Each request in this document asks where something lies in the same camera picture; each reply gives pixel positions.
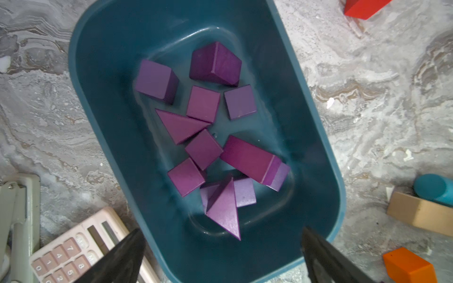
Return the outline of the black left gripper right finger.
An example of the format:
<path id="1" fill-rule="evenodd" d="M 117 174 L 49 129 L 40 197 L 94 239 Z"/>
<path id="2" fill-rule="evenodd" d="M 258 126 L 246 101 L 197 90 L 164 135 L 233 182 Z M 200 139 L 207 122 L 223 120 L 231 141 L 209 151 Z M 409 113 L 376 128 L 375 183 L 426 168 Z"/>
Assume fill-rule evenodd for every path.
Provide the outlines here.
<path id="1" fill-rule="evenodd" d="M 315 230 L 303 228 L 300 246 L 313 283 L 372 283 L 355 264 Z"/>

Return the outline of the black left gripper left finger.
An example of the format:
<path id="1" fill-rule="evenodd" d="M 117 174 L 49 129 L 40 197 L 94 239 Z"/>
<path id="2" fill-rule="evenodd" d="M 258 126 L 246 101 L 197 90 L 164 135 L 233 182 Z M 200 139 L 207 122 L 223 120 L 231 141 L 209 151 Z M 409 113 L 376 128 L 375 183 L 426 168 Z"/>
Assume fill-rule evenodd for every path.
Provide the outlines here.
<path id="1" fill-rule="evenodd" d="M 78 283 L 135 283 L 145 252 L 145 237 L 133 230 L 76 281 Z"/>

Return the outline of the purple cube brick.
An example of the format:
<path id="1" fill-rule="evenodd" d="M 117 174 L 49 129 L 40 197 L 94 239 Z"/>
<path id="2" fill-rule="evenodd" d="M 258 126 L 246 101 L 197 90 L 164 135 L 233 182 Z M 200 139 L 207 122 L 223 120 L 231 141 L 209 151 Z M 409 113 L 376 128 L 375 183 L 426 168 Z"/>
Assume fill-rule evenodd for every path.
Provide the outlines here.
<path id="1" fill-rule="evenodd" d="M 256 101 L 251 85 L 235 88 L 224 93 L 230 120 L 237 120 L 257 113 Z"/>
<path id="2" fill-rule="evenodd" d="M 220 159 L 258 183 L 280 191 L 290 172 L 278 156 L 230 135 Z"/>

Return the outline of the purple prism brick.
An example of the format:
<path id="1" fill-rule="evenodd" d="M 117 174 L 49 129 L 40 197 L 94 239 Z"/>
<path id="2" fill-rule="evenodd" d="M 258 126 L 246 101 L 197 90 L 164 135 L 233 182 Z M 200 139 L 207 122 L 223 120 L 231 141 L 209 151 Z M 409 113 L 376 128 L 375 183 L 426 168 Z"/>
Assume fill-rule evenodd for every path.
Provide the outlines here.
<path id="1" fill-rule="evenodd" d="M 241 240 L 234 178 L 232 176 L 226 177 L 209 197 L 205 214 L 239 241 Z"/>

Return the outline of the purple wedge brick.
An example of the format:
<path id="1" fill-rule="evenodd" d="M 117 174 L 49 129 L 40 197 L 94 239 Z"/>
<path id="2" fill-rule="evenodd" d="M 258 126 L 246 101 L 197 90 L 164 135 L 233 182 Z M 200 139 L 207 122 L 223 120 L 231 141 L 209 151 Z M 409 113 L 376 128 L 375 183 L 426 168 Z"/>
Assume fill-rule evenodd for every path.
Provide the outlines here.
<path id="1" fill-rule="evenodd" d="M 155 111 L 176 145 L 182 144 L 211 125 L 211 123 L 164 110 L 156 109 Z"/>

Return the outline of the teal plastic storage bin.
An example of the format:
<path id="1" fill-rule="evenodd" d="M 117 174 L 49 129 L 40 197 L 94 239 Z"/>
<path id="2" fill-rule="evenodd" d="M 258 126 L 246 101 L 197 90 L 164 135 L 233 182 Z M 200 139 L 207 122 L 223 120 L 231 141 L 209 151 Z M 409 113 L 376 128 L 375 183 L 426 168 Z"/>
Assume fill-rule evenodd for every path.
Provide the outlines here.
<path id="1" fill-rule="evenodd" d="M 256 184 L 238 211 L 241 240 L 208 218 L 200 191 L 181 197 L 168 171 L 187 158 L 156 114 L 183 115 L 195 81 L 192 52 L 219 41 L 242 62 L 258 111 L 230 120 L 221 103 L 210 132 L 277 155 L 291 168 L 281 190 Z M 173 105 L 134 89 L 142 60 L 179 79 Z M 346 189 L 320 115 L 272 1 L 96 1 L 70 41 L 74 89 L 147 242 L 175 283 L 261 283 L 303 263 L 309 226 L 335 239 Z"/>

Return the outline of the purple square brick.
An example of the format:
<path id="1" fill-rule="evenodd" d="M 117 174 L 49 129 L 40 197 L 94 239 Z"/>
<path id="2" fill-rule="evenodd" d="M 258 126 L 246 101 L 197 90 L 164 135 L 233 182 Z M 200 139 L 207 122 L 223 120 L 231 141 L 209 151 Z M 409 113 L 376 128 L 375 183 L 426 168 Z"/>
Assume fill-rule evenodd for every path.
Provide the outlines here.
<path id="1" fill-rule="evenodd" d="M 207 88 L 193 86 L 188 101 L 188 117 L 214 124 L 220 104 L 221 94 Z"/>

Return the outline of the purple rectangular brick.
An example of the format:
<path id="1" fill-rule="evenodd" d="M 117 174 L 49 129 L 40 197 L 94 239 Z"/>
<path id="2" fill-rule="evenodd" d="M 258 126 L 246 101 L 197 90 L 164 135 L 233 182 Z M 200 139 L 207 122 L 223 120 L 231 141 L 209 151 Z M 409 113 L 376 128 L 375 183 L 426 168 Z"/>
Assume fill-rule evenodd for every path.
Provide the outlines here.
<path id="1" fill-rule="evenodd" d="M 179 79 L 174 71 L 154 61 L 142 60 L 134 89 L 151 98 L 173 105 Z"/>

